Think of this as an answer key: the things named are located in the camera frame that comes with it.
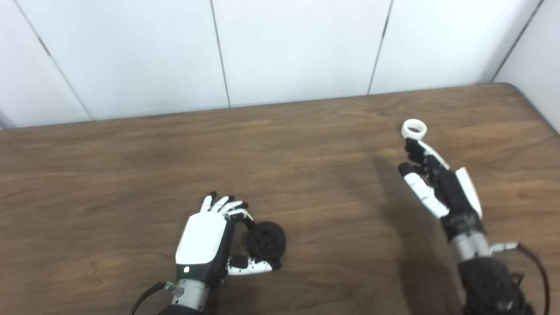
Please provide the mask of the black and white right hand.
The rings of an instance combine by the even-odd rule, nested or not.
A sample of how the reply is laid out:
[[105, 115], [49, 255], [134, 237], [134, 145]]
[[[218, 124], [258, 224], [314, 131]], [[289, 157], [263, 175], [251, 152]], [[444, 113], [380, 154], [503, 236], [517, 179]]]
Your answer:
[[453, 170], [440, 154], [421, 140], [405, 139], [408, 162], [398, 171], [436, 219], [448, 241], [468, 232], [485, 233], [482, 206], [465, 167]]

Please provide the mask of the black and white left hand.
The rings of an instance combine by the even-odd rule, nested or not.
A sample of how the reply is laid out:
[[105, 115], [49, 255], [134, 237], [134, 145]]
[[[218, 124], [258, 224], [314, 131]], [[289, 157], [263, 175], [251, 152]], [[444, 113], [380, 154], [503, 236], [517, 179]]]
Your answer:
[[[284, 229], [271, 221], [256, 223], [248, 207], [233, 196], [218, 199], [216, 192], [203, 199], [200, 210], [188, 218], [176, 249], [178, 284], [193, 281], [211, 289], [228, 275], [242, 277], [281, 268], [287, 249]], [[238, 224], [247, 229], [246, 256], [231, 253]]]

